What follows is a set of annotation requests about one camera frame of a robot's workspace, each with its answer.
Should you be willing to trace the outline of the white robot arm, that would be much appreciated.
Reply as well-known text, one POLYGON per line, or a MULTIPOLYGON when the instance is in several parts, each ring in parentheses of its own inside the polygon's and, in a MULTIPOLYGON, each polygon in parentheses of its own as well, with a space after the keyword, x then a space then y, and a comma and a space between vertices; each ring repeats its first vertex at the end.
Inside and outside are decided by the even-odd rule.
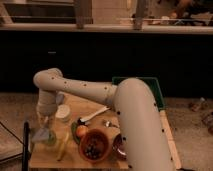
POLYGON ((33 82, 39 88, 36 111, 43 126, 50 126, 57 111, 59 91, 100 103, 118 115, 129 171, 176 171, 157 102, 144 81, 126 78, 114 85, 72 80, 51 68, 37 72, 33 82))

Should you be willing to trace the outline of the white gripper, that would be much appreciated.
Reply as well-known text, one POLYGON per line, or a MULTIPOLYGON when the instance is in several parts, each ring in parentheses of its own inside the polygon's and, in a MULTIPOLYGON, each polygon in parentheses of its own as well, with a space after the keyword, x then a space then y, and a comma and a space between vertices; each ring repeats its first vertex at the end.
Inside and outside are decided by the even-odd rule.
POLYGON ((39 91, 36 112, 40 126, 51 126, 58 109, 55 91, 39 91))

